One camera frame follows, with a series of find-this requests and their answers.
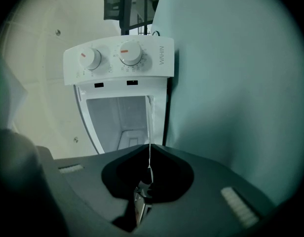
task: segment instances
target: control panel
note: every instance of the control panel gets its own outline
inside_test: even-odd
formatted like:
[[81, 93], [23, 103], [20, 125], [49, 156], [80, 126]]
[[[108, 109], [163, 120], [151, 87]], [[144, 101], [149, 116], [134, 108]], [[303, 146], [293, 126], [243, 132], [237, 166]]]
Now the control panel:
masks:
[[116, 36], [64, 52], [65, 85], [120, 77], [173, 77], [174, 41], [159, 36]]

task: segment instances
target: knob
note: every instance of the knob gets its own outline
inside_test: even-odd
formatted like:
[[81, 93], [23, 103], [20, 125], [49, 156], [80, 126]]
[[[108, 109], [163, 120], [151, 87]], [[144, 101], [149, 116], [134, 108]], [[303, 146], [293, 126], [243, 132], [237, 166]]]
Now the knob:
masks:
[[127, 41], [121, 45], [119, 57], [126, 65], [136, 65], [142, 58], [142, 49], [137, 42]]
[[96, 69], [102, 61], [102, 55], [96, 49], [91, 47], [85, 48], [79, 54], [79, 63], [83, 68], [88, 70]]

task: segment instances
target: light blue wall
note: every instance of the light blue wall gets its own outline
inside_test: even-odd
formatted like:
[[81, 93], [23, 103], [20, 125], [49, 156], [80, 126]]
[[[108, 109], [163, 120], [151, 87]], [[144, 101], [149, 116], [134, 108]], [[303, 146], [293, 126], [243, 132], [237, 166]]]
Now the light blue wall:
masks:
[[279, 0], [160, 0], [175, 40], [167, 146], [287, 199], [304, 172], [304, 42]]

